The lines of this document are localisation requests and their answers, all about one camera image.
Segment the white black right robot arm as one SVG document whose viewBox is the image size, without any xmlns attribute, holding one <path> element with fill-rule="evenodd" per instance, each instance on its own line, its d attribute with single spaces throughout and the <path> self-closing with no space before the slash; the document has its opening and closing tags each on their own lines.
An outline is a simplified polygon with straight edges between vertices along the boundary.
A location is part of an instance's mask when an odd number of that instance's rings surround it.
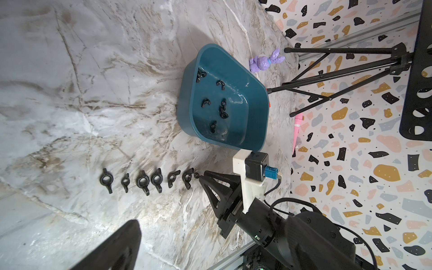
<svg viewBox="0 0 432 270">
<path fill-rule="evenodd" d="M 331 222 L 312 203 L 281 198 L 271 205 L 255 198 L 244 210 L 240 176 L 206 171 L 199 177 L 226 238 L 234 226 L 289 270 L 376 270 L 356 255 L 355 244 L 342 236 L 342 225 Z"/>
</svg>

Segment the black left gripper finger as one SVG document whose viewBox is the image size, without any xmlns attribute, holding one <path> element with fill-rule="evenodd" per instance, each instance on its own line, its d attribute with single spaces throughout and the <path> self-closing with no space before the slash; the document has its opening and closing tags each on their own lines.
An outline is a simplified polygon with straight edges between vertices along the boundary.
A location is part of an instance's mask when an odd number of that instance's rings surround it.
<svg viewBox="0 0 432 270">
<path fill-rule="evenodd" d="M 138 220 L 129 220 L 72 269 L 132 270 L 138 257 L 141 238 Z"/>
</svg>

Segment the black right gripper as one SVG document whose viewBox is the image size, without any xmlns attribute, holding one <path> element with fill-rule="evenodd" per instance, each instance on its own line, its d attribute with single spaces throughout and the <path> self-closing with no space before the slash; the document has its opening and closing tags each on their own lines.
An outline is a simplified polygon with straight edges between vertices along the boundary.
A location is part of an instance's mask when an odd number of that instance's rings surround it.
<svg viewBox="0 0 432 270">
<path fill-rule="evenodd" d="M 199 177 L 211 207 L 216 216 L 220 235 L 226 239 L 237 222 L 239 227 L 250 233 L 251 227 L 246 224 L 246 215 L 243 214 L 243 195 L 241 177 L 235 174 L 222 174 L 205 171 Z"/>
</svg>

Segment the teal plastic storage box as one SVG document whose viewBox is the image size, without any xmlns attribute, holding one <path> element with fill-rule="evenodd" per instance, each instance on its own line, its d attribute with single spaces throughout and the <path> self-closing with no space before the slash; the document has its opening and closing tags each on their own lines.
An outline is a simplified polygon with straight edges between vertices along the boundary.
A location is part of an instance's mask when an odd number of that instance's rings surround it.
<svg viewBox="0 0 432 270">
<path fill-rule="evenodd" d="M 266 140 L 268 103 L 264 85 L 211 43 L 184 70 L 177 120 L 186 134 L 204 142 L 259 151 Z"/>
</svg>

